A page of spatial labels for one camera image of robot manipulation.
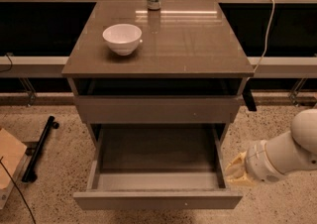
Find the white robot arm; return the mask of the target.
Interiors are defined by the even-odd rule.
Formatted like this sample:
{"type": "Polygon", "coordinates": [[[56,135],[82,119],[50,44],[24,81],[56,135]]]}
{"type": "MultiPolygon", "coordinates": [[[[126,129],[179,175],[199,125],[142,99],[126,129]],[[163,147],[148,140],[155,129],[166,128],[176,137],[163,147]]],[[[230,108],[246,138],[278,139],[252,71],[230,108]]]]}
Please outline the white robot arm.
{"type": "Polygon", "coordinates": [[[290,173],[317,169],[317,109],[292,120],[290,129],[270,140],[256,141],[225,169],[226,180],[238,186],[272,184],[290,173]]]}

